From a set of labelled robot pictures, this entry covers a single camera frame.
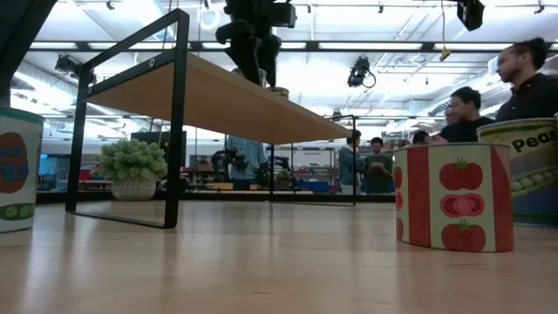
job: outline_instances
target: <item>man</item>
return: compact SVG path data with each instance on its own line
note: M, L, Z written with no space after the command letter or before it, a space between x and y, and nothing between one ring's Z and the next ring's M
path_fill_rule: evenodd
M423 130L417 131L412 136L412 144L414 146L430 144L430 134L428 134L427 131L423 131Z
M227 137L227 149L236 149L239 154L244 156L244 161L248 163L246 169L237 170L231 165L230 179L233 182L234 190L250 190L250 185L257 184L255 178L256 169L266 161L263 155L262 143L245 140L235 136Z
M513 44L498 57L498 74L511 83L512 98L496 114L496 121L553 118L558 112L558 81L538 73L548 48L542 38Z
M462 87L453 92L450 100L449 108L458 121L444 127L435 141L438 144L476 142L477 129L493 123L492 119L480 116L480 93L471 87Z
M372 156L364 159L368 167L368 194L385 194L391 192L391 167L393 160L382 154L384 141L378 137L371 140Z
M446 116L446 124L448 126L457 122L457 118L455 117L455 113L452 112L452 109L447 108L446 111L444 112L444 115Z
M339 150L339 184L342 195L352 195L353 192L353 154L357 155L357 173L364 171L364 161L358 155L360 146L360 131L355 130L353 137L347 138L347 145ZM353 138L355 139L356 152L353 152ZM360 175L357 174L357 195L360 195Z

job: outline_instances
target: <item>black shirt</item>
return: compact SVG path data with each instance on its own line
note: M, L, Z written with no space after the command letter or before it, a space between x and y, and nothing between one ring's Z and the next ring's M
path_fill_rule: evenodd
M558 113L558 81L537 74L512 89L512 98L500 108L496 121L553 118L555 113Z
M460 120L444 127L439 135L450 143L476 142L479 139L477 129L491 123L494 123L494 120L487 117L480 117L474 121Z

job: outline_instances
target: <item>red striped can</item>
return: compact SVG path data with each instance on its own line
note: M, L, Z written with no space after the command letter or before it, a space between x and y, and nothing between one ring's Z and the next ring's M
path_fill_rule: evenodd
M514 248L508 146L404 147L394 155L400 241L468 252Z

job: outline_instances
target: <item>ceiling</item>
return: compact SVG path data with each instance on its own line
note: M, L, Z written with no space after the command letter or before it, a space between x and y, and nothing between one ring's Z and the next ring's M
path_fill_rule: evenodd
M478 30L468 32L456 18L455 3L447 0L445 31L439 1L293 0L297 14L296 28L281 28L275 32L283 41L439 43L443 33L448 42L516 42L534 37L555 41L558 38L558 28L555 27L558 24L558 0L542 1L546 9L541 14L534 14L539 3L536 0L482 2L487 5L484 23ZM171 9L178 6L190 15L189 39L192 41L215 41L215 28L229 22L228 17L220 13L224 1L214 0L209 4L210 10L206 10L203 0L171 2ZM379 4L383 5L382 13L378 13ZM113 0L112 5L114 10L107 8L105 0L59 0L36 40L120 41L169 10L169 2L163 0ZM173 35L174 30L168 28L167 38ZM148 40L160 41L164 36L165 32L161 31ZM38 100L38 105L32 110L44 114L67 114L69 112L64 110L71 110L72 97L48 97L49 93L45 93L47 89L58 88L75 96L75 92L71 94L71 89L75 90L77 81L60 78L60 73L54 70L59 54L86 62L98 52L28 52L22 65L27 66L27 72L23 75L22 70L18 77L31 84L33 78L36 85L41 85L38 81L44 83L35 92L26 92L26 101ZM98 76L110 77L153 55L152 52L121 53L97 67L95 72ZM349 88L346 83L350 68L361 55L369 58L377 77L377 84L370 90ZM200 52L200 56L227 70L235 67L224 52ZM277 84L290 90L291 101L319 114L331 114L333 109L341 109L343 113L357 115L424 116L432 113L433 109L439 110L448 94L462 85L473 85L483 92L485 110L497 106L507 97L507 87L487 76L488 61L496 56L495 53L454 53L440 62L438 53L281 52L277 58ZM24 103L18 102L19 106L26 106ZM104 110L91 114L119 113ZM404 124L386 119L369 127L373 132L384 130L385 126L389 131L400 131L416 125L415 122ZM105 137L118 137L125 133L121 129L124 123L125 119L100 119L95 124L95 130L105 127ZM70 120L65 121L65 128L72 130L69 124ZM117 133L112 132L114 127L120 127ZM127 121L125 131L134 132L142 127L146 130L149 123Z

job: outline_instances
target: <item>potted plant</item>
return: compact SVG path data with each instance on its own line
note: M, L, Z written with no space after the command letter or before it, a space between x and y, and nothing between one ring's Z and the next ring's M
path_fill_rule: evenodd
M136 139L119 140L101 147L94 158L94 174L112 183L112 195L123 201L149 200L155 194L157 177L167 173L165 153L152 143Z
M277 173L276 178L277 178L277 189L288 190L290 186L290 182L293 179L293 176L286 169L282 169Z

